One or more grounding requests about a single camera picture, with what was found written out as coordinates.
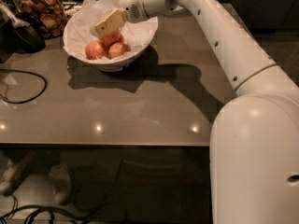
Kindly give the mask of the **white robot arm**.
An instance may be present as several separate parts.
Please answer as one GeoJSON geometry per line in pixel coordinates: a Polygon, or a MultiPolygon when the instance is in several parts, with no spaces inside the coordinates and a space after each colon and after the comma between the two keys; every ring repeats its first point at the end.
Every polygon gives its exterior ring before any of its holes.
{"type": "Polygon", "coordinates": [[[92,26],[187,10],[236,97],[214,120],[209,145],[213,224],[299,224],[299,87],[217,0],[116,0],[92,26]]]}

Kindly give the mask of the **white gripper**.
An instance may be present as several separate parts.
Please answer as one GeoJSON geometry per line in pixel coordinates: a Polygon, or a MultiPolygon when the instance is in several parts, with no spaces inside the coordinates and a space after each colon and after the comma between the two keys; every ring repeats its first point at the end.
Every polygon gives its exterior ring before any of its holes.
{"type": "Polygon", "coordinates": [[[115,8],[90,28],[93,36],[106,35],[118,30],[127,21],[138,23],[147,19],[141,0],[119,0],[119,3],[120,8],[115,8]]]}

